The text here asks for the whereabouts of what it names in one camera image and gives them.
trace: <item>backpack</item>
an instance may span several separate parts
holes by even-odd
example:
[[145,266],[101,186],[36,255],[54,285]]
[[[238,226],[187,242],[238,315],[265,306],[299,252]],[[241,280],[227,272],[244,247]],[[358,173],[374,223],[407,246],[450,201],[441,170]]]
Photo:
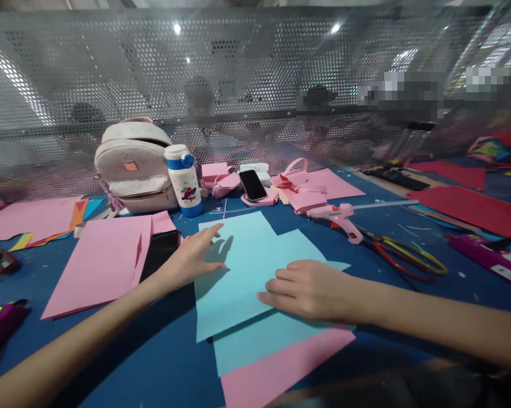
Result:
[[131,214],[178,205],[163,157],[170,145],[169,136],[150,118],[128,119],[104,132],[95,168]]

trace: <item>person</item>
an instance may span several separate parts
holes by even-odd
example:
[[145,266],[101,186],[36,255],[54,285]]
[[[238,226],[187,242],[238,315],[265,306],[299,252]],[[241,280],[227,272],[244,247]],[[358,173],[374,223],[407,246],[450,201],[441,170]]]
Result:
[[[205,262],[205,252],[222,226],[187,237],[144,282],[0,377],[0,408],[49,406],[142,310],[198,276],[225,268]],[[277,270],[266,289],[257,295],[259,300],[288,313],[377,325],[511,370],[510,312],[371,282],[316,261],[296,261]]]

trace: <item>bottle sticker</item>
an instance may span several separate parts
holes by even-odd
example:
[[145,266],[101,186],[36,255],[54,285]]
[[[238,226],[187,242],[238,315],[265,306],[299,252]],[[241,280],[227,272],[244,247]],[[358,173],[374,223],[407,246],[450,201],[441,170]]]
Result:
[[182,193],[182,199],[184,201],[188,201],[191,202],[195,199],[197,199],[197,197],[199,196],[199,190],[197,189],[197,187],[184,187],[183,189],[180,190],[180,192]]

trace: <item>phone screen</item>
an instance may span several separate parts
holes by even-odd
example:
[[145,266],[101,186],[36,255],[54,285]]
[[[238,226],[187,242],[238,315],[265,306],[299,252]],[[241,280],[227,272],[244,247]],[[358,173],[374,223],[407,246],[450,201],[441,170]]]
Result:
[[244,190],[246,191],[248,200],[256,201],[267,197],[267,192],[265,191],[265,188],[263,188],[263,184],[261,184],[261,181],[254,170],[240,172],[239,176]]
[[139,282],[150,277],[171,257],[175,250],[178,249],[179,239],[180,236],[177,229],[153,235]]

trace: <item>white water bottle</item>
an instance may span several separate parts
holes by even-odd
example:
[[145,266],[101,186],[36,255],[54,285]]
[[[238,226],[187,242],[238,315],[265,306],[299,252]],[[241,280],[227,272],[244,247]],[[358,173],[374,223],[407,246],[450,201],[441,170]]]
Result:
[[203,203],[197,183],[195,159],[188,147],[185,144],[174,144],[165,148],[164,156],[182,214],[187,217],[199,215],[203,211]]

